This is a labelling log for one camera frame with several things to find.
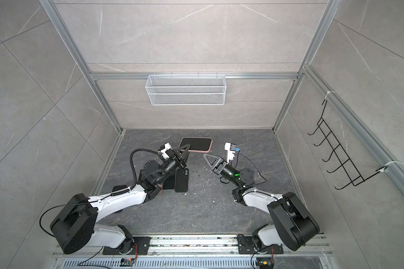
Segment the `black phone case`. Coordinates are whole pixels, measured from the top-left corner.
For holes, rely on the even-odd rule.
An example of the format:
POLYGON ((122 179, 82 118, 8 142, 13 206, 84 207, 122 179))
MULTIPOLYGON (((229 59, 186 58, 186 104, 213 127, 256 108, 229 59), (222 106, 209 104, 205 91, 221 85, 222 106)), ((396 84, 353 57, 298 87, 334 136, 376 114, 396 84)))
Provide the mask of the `black phone case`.
POLYGON ((177 193, 185 193, 189 189, 189 169, 178 168, 175 175, 175 188, 177 193))

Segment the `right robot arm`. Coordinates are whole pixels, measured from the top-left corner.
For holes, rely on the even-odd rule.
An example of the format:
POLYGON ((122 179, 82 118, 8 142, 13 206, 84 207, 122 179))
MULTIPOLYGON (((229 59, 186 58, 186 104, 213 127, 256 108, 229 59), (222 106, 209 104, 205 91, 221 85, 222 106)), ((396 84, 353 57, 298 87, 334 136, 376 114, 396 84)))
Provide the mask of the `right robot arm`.
POLYGON ((215 155, 204 154, 203 157, 215 174, 237 186, 232 190, 235 202, 270 215, 273 223, 252 233, 252 242, 257 249, 283 244, 297 251, 319 234, 317 221, 295 193, 275 195, 261 191, 255 186, 255 175, 251 169, 237 170, 215 155))

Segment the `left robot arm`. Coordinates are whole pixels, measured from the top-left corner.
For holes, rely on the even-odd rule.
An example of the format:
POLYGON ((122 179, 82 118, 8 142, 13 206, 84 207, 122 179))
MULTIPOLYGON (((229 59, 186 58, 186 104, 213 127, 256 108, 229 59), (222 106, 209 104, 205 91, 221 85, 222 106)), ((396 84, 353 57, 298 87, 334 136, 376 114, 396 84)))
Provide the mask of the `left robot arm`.
POLYGON ((108 226, 99 221, 154 199, 170 175, 186 168, 190 147, 186 144, 173 149, 169 143, 165 144, 156 152, 163 162, 146 162, 140 174, 134 175, 135 181, 130 187, 120 187, 99 196, 87 197, 82 193, 73 196, 50 224, 63 253, 73 254, 88 246, 110 248, 119 254, 130 253, 135 248, 131 233, 123 225, 108 226))

